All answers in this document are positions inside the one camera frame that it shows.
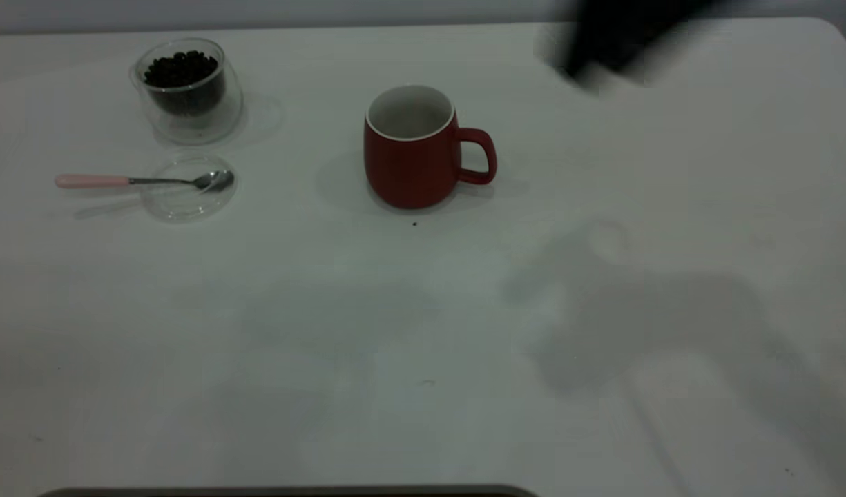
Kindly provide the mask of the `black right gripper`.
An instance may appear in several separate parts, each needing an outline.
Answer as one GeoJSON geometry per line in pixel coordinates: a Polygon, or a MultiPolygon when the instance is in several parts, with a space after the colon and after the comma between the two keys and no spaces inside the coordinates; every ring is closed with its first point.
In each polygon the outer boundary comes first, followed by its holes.
{"type": "Polygon", "coordinates": [[[691,29],[726,1],[569,1],[543,40],[541,57],[559,78],[599,90],[618,77],[641,83],[692,40],[691,29]]]}

